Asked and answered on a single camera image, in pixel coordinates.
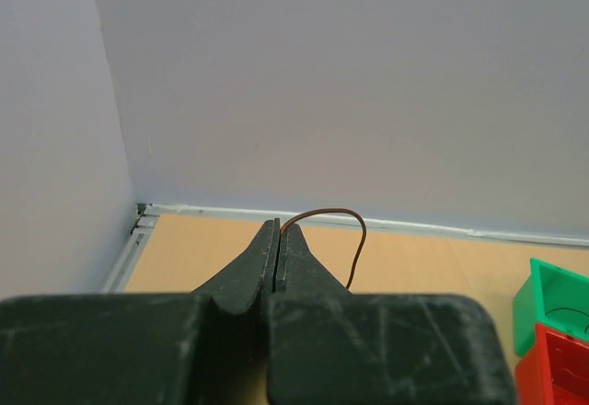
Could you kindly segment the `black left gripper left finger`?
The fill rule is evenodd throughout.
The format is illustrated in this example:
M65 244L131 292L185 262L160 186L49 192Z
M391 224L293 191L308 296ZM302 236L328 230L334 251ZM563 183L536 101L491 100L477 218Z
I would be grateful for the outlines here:
M187 404L204 323L253 310L271 287L280 222L199 290L30 295L1 304L4 404Z

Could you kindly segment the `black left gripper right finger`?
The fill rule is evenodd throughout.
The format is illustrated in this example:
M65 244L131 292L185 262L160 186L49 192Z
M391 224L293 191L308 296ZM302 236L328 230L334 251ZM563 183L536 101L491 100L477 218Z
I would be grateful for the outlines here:
M281 234L268 307L272 404L512 404L515 388L488 312L452 294L350 293Z

